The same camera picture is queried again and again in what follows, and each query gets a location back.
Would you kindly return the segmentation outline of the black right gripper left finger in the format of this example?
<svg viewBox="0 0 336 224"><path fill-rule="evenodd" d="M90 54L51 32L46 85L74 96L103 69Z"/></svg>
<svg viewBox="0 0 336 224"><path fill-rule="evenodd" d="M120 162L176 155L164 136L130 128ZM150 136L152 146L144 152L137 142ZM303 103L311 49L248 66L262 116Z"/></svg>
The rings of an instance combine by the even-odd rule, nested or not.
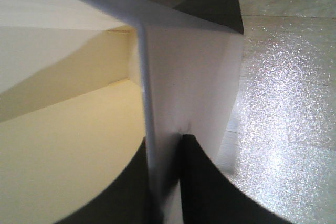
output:
<svg viewBox="0 0 336 224"><path fill-rule="evenodd" d="M146 142L120 175L97 197L59 223L150 223Z"/></svg>

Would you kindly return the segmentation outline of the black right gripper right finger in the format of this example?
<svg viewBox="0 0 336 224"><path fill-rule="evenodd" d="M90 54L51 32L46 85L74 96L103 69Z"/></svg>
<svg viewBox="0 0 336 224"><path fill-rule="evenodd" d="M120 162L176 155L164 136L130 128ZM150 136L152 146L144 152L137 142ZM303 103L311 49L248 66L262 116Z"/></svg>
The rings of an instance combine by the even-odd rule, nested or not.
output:
<svg viewBox="0 0 336 224"><path fill-rule="evenodd" d="M184 223L287 223L247 197L213 164L193 135L181 141Z"/></svg>

